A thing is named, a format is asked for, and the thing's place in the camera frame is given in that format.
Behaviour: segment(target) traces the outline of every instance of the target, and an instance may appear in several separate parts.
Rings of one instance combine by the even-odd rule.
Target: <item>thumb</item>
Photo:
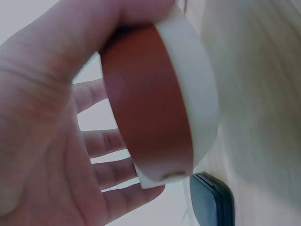
[[[14,202],[50,142],[69,101],[72,79],[116,26],[157,20],[173,3],[60,0],[0,46],[1,200]],[[5,200],[0,215],[6,211]]]

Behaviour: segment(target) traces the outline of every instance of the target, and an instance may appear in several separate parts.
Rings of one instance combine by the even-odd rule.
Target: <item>light wood table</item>
[[[301,1],[188,0],[186,14],[221,106],[218,138],[195,172],[228,184],[237,226],[301,225]],[[193,221],[187,181],[186,192]]]

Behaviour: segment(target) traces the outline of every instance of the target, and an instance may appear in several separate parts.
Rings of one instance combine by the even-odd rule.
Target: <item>palm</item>
[[[81,132],[77,114],[105,97],[101,80],[74,87],[74,97],[44,155],[27,178],[20,206],[1,223],[105,225],[157,197],[139,185],[101,191],[136,177],[130,159],[92,165],[91,157],[124,148],[117,130]]]

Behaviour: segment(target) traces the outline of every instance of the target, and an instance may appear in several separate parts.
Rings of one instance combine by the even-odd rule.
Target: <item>wood grain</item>
[[[300,225],[301,1],[188,0],[186,14],[221,107],[215,146],[195,171],[232,189],[237,226]]]

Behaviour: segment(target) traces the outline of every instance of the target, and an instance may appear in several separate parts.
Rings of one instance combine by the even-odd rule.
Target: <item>finger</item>
[[[101,49],[116,26],[157,20],[173,3],[174,0],[60,0],[5,43],[13,51],[4,50],[10,59],[38,68],[39,73],[31,75],[35,78],[43,75],[70,81]]]
[[[137,177],[131,158],[93,165],[101,190],[116,186]]]
[[[118,129],[83,132],[90,158],[126,149]]]
[[[72,92],[79,113],[107,98],[102,79],[75,84]]]
[[[164,187],[142,190],[139,184],[103,193],[108,207],[108,223],[157,198]]]

